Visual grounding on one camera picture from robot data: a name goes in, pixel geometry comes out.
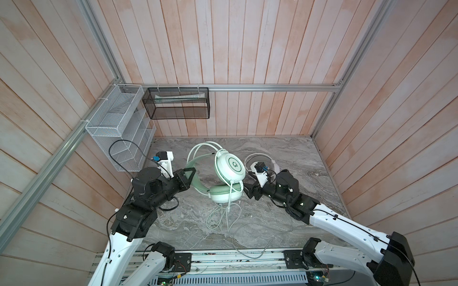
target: vent grille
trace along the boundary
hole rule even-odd
[[[175,279],[173,285],[285,285],[307,283],[305,271],[277,273],[196,274]],[[158,284],[156,277],[151,286]]]

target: headphones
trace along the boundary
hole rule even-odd
[[[194,151],[195,156],[201,146],[210,146],[216,152],[200,155],[189,161],[192,151],[196,149]],[[194,167],[199,160],[210,155],[215,156],[215,172],[218,178],[224,183],[208,188],[202,184],[196,173],[192,178],[191,186],[199,193],[211,198],[217,204],[238,200],[243,194],[242,180],[245,178],[245,166],[236,155],[229,153],[220,144],[207,141],[194,146],[189,152],[186,168]]]

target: headphone logo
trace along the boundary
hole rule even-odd
[[[236,172],[240,172],[242,171],[242,167],[240,166],[240,164],[237,162],[237,160],[235,160],[234,158],[229,158],[229,165],[231,166],[231,168],[236,171]]]

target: aluminum rail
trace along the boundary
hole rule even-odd
[[[110,85],[108,85],[108,87],[103,91],[103,94],[100,96],[106,97],[113,90],[114,85],[124,83],[124,79],[96,21],[90,3],[88,0],[78,0],[78,5],[115,77],[115,79],[112,80]],[[99,108],[102,102],[103,100],[98,99],[86,112],[83,116],[83,120],[81,120],[74,130],[68,135],[65,141],[59,146],[56,153],[43,165],[40,172],[38,172],[27,187],[25,187],[19,198],[17,198],[15,203],[2,217],[0,222],[0,253],[5,250],[8,243],[13,239],[21,225],[33,211],[35,205],[40,201],[41,197],[48,190],[49,186],[81,143],[86,135],[85,127],[87,125],[87,120],[93,116],[94,112]]]
[[[337,84],[140,84],[149,87],[206,87],[209,92],[338,92]]]
[[[119,81],[120,79],[113,80],[101,97],[108,95],[114,88],[114,84]],[[87,121],[85,120],[89,120],[93,116],[102,102],[103,99],[98,99],[92,108],[86,112],[83,120],[79,122],[76,128],[60,145],[57,152],[44,164],[40,172],[25,187],[19,198],[17,198],[8,212],[2,217],[0,224],[0,253],[5,250],[8,243],[13,239],[16,232],[33,211],[35,205],[40,201],[41,197],[48,190],[49,186],[81,143],[86,134],[85,127]]]
[[[263,249],[239,249],[240,252],[258,256]],[[302,250],[302,248],[267,248],[264,255],[259,259],[248,259],[239,254],[235,249],[219,249],[219,250],[176,250],[175,253],[192,253],[191,271],[187,275],[193,274],[221,274],[221,273],[278,273],[282,271],[301,272],[304,269],[287,269],[284,261],[284,250]],[[97,253],[89,276],[92,277],[98,264],[103,256],[103,253]],[[143,251],[136,251],[127,265],[123,277],[128,277],[132,274],[139,265],[143,263]],[[333,270],[344,270],[345,268],[334,266]],[[307,271],[321,271],[321,268],[310,267]]]
[[[395,2],[396,0],[383,0],[383,2],[380,4],[380,7],[374,16],[374,19],[372,20],[371,25],[369,26],[369,29],[367,30],[366,34],[364,35],[363,40],[361,41],[360,45],[358,46],[358,49],[356,50],[356,53],[354,54],[352,60],[350,61],[350,64],[347,70],[344,72],[342,80],[339,82],[340,90],[336,91],[331,96],[331,99],[327,103],[323,113],[320,116],[320,119],[318,120],[316,124],[315,129],[313,130],[313,133],[311,136],[313,139],[316,138],[321,128],[323,127],[324,122],[328,118],[329,114],[331,113],[331,110],[334,108],[340,95],[342,94],[348,82],[351,80],[352,76],[354,75],[356,69],[360,65],[364,55],[367,53],[367,50],[369,49],[370,45],[374,41],[374,38],[377,32],[380,30],[380,27],[382,26],[383,22],[386,20]]]

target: white wire basket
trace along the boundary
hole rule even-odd
[[[135,91],[127,92],[126,87],[134,87]],[[92,136],[121,137],[143,93],[139,85],[116,85],[89,120],[86,130]]]
[[[133,86],[135,92],[125,92],[125,87],[132,90]],[[125,171],[124,167],[129,172],[138,172],[143,168],[145,157],[142,153],[147,155],[156,131],[156,126],[148,128],[150,118],[144,118],[146,109],[135,111],[142,96],[141,86],[115,86],[86,126],[88,133],[117,171]]]

